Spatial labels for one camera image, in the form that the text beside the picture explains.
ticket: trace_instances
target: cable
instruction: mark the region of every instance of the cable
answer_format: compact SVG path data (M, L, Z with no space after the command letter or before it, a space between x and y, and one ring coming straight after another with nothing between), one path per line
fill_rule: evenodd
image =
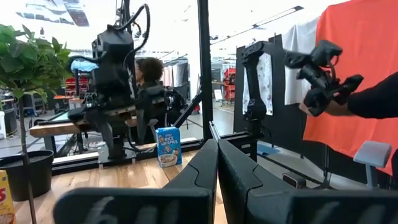
M262 124L261 124L261 127L262 127L262 128L264 128L264 130L266 130L266 131L267 131L267 133L268 133L268 136L269 136L269 142L270 142L270 144L271 144L271 147L272 147L272 148L274 148L274 147L275 147L275 145L274 145L274 140L272 139L272 133L271 133L271 130L270 130L269 128L265 127L265 126L264 126L264 125L262 125Z
M127 22L131 18L130 17L130 0L124 0L124 2L122 2L122 7L124 7L124 9L123 9L124 17L123 17L121 24L123 24L124 22ZM127 32L129 32L129 34L132 34L131 26L127 26Z
M334 83L336 81L335 65L332 64L331 58L330 58L329 55L327 56L326 60L327 60L327 63L328 63L328 68L330 68L330 73L331 73L331 80L329 80L329 82L330 83Z
M127 131L128 131L128 135L127 135L127 141L129 142L129 145L131 146L131 148L129 148L129 147L123 147L123 149L127 149L127 150L131 150L131 151L133 151L133 152L141 152L141 150L139 150L132 142L131 142L131 139L130 139L130 136L131 136L131 130L130 130L130 128L128 127L128 126L126 126L127 127Z
M142 43L141 43L141 45L139 46L139 47L137 47L137 48L135 48L135 49L132 49L126 56L125 56L125 58L124 58L124 60L123 60L123 67L124 68L126 68L126 61L127 61L127 58L131 55L131 54L136 54L136 52L137 51L139 51L141 48L143 48L143 46L147 43L147 41L148 41L148 38L149 38L149 31L150 31L150 11L149 11L149 6L147 5L147 4L144 4L143 6L141 6L139 9L138 9L138 11L137 11L137 13L135 13L130 19L129 19L129 21L127 22L127 23L125 23L124 25L122 25L121 27L116 27L115 29L116 30L123 30L123 29L125 29L127 26L129 26L132 22L134 22L136 19L137 19L137 17L139 16L139 14L142 12L142 10L144 10L145 9L145 11L146 11L146 14L147 14L147 29L146 29L146 31L145 31L145 33L146 33L146 35L145 35L145 37L144 37L144 40L142 41Z

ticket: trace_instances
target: white cloth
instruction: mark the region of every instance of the white cloth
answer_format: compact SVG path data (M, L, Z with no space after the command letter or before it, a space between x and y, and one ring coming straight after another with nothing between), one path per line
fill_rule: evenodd
M259 81L260 97L267 107L267 115L272 115L272 64L271 56L263 54L259 58L257 65L257 79ZM250 100L248 76L246 69L244 70L244 86L243 86L243 114L248 110Z
M294 25L282 34L282 46L285 50L309 54L315 46L319 17L303 24ZM306 80L296 80L299 69L285 67L285 105L301 103L311 88Z
M178 86L178 71L177 71L178 65L173 65L172 70L173 70L173 87Z

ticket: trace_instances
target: green leaves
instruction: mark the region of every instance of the green leaves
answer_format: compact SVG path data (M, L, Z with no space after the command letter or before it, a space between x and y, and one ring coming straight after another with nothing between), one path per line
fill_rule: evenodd
M36 39L34 32L22 28L0 25L0 89L13 91L17 98L34 91L46 100L47 92L60 88L70 75L65 67L71 51L56 38L51 43ZM27 41L16 39L23 35Z
M27 47L26 43L23 43L22 41L17 41L8 47L8 52L10 55L14 58L17 58L20 56L20 54L24 51L24 49Z
M31 39L33 38L32 32L25 26L22 25L22 28L24 29L24 32L26 33L26 35Z
M54 48L55 53L59 53L59 51L61 50L61 46L60 43L58 43L58 41L54 37L52 38L52 46Z
M14 97L16 97L17 99L21 98L24 96L24 92L20 89L20 88L16 88L12 91L12 94L14 95Z
M24 49L24 51L22 52L22 55L32 61L37 61L37 50L35 47L33 46L29 46L27 45Z
M24 69L24 65L18 58L14 58L11 54L5 54L0 64L6 73L12 73Z

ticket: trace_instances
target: blue object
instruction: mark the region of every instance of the blue object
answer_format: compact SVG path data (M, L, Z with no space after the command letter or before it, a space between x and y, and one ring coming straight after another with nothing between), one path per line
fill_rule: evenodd
M272 154L277 154L280 152L278 149L267 146L264 142L258 141L257 142L257 155L259 156L267 156Z
M92 70L98 68L97 64L91 62L79 62L77 60L72 62L70 70L79 70L81 72L91 72Z
M161 167L182 163L180 130L176 127L156 130L157 157Z

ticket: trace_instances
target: metal pole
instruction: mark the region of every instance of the metal pole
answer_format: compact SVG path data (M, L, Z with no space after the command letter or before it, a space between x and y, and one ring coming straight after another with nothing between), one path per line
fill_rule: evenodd
M213 97L211 87L211 57L210 57L210 29L208 0L198 0L199 20L199 46L200 46L200 70L201 87L203 91L202 116L203 138L211 139L210 121L213 121Z
M79 70L75 69L75 97L80 97Z

